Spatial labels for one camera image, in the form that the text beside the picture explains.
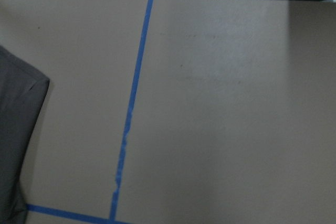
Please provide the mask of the dark brown t-shirt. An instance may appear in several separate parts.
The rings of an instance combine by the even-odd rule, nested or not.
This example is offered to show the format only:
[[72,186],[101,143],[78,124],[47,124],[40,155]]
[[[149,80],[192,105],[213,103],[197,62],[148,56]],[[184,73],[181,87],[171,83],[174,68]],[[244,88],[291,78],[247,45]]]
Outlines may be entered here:
[[20,173],[49,88],[42,72],[1,48],[1,223],[24,223]]

